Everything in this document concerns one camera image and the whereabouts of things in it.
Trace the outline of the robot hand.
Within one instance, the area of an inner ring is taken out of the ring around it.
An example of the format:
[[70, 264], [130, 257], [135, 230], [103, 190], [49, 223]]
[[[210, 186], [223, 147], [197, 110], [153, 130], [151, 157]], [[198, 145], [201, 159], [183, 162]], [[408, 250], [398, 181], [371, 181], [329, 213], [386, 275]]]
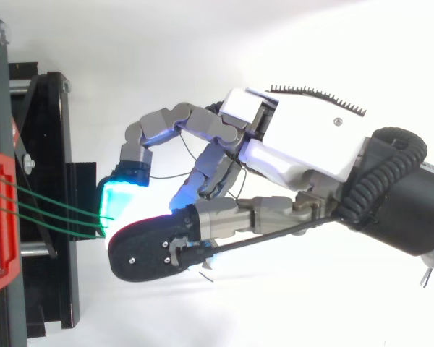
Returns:
[[[231, 90], [207, 108], [179, 103], [125, 132], [101, 182], [100, 212], [113, 274], [147, 282], [213, 255], [332, 221], [366, 143], [364, 111], [310, 88]], [[169, 205], [146, 213], [153, 148], [183, 133], [207, 145]]]

